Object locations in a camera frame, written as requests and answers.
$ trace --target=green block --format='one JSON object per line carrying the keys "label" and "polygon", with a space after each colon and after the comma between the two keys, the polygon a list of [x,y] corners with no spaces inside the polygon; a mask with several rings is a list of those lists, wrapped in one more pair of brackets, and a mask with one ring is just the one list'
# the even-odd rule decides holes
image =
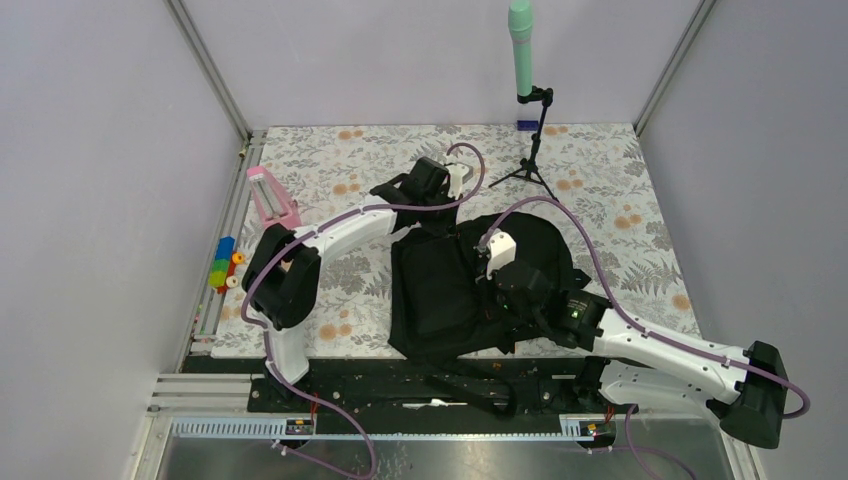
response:
{"label": "green block", "polygon": [[218,288],[227,281],[227,272],[212,272],[209,274],[209,286]]}
{"label": "green block", "polygon": [[212,262],[212,270],[213,272],[224,272],[227,273],[227,270],[230,269],[230,259],[221,259],[215,260]]}

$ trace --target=mint green cylinder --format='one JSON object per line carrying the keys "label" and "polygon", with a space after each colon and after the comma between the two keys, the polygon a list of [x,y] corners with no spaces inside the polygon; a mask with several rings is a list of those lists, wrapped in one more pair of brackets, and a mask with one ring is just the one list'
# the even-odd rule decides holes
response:
{"label": "mint green cylinder", "polygon": [[533,7],[529,0],[515,0],[509,6],[509,34],[515,59],[515,87],[519,96],[533,90],[533,55],[530,37],[533,33]]}

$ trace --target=table surface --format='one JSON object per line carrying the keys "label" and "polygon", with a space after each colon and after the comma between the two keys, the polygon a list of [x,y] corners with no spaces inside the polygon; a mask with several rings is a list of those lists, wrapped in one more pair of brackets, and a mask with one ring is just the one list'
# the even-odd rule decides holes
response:
{"label": "table surface", "polygon": [[[298,201],[301,218],[308,224],[358,204],[373,186],[409,171],[421,156],[445,159],[445,150],[456,142],[471,143],[486,160],[484,187],[460,207],[459,221],[501,212],[518,200],[544,194],[541,186],[515,179],[487,187],[529,155],[530,133],[519,132],[513,125],[274,127],[268,131],[261,164]],[[460,150],[461,161],[478,165],[470,150]],[[584,223],[624,307],[674,330],[699,335],[632,126],[547,126],[537,163],[560,201]],[[565,215],[547,204],[526,205],[522,211],[557,225],[575,265],[597,277],[580,234]],[[238,246],[248,261],[262,231],[251,203]],[[324,267],[315,308],[306,320],[308,356],[402,357],[387,344],[391,324],[389,252],[398,238],[374,240]],[[236,274],[241,277],[244,269],[239,266]],[[602,293],[596,281],[587,290]],[[213,357],[265,356],[260,329],[239,316],[243,299],[240,287],[227,292]],[[569,355],[570,351],[547,339],[520,342],[515,353],[516,357]],[[470,356],[503,354],[489,349]]]}

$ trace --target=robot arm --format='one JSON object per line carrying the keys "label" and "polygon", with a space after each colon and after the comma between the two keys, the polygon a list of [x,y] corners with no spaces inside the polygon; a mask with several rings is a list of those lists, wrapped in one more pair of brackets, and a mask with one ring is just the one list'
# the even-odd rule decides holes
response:
{"label": "robot arm", "polygon": [[[417,207],[451,203],[470,177],[468,166],[446,167],[422,158],[409,174],[372,189],[362,204],[329,222],[295,231],[279,224],[269,227],[245,273],[245,289],[284,248],[296,243],[296,238],[303,239],[283,256],[288,267],[274,266],[251,301],[269,320],[265,337],[269,367],[292,384],[308,371],[303,320],[315,304],[322,265],[374,238],[414,225],[437,235],[450,233],[456,225],[456,207],[439,211]],[[538,271],[515,260],[516,245],[508,234],[497,233],[482,248],[488,251],[482,278],[508,285],[499,288],[511,304],[510,311],[535,323],[541,335],[557,344],[586,353],[583,372],[575,382],[581,398],[688,411],[717,419],[726,433],[746,443],[777,447],[786,388],[731,365],[751,365],[785,380],[777,349],[761,342],[748,350],[720,345],[628,314],[638,322],[631,323],[622,317],[623,310],[611,308],[605,298],[582,290],[552,294]],[[710,352],[722,362],[705,359],[694,350]]]}
{"label": "robot arm", "polygon": [[265,349],[287,381],[295,383],[309,370],[303,320],[315,306],[321,267],[375,238],[416,224],[435,233],[446,233],[456,225],[457,207],[414,211],[392,209],[391,205],[449,204],[462,195],[463,185],[472,176],[468,165],[441,165],[422,157],[410,173],[375,187],[361,204],[329,222],[294,231],[274,224],[265,231],[243,278],[246,290],[283,248],[295,238],[308,237],[283,257],[287,266],[276,265],[268,273],[251,301],[253,308],[273,327],[268,328]]}
{"label": "robot arm", "polygon": [[[717,420],[734,438],[760,448],[777,448],[786,388],[737,368],[751,365],[785,380],[776,348],[762,342],[747,350],[721,345],[627,312],[632,320],[625,320],[609,300],[586,291],[552,293],[547,282],[539,280],[538,271],[514,260],[514,247],[508,234],[492,236],[487,245],[487,276],[499,285],[510,310],[536,323],[558,345],[586,353],[575,383],[578,396],[596,403],[693,413]],[[633,320],[643,331],[636,329]]]}

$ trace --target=black bag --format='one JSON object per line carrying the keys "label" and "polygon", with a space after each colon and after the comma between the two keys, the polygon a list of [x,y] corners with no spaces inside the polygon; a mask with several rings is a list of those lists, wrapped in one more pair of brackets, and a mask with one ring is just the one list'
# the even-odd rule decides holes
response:
{"label": "black bag", "polygon": [[[485,275],[476,246],[497,217],[463,222],[449,237],[415,229],[392,245],[389,345],[409,359],[441,365],[486,348],[514,351],[515,342],[544,335],[505,308],[490,282],[476,282]],[[499,228],[515,240],[516,260],[540,270],[554,294],[589,282],[574,269],[562,235],[550,222],[513,213]]]}

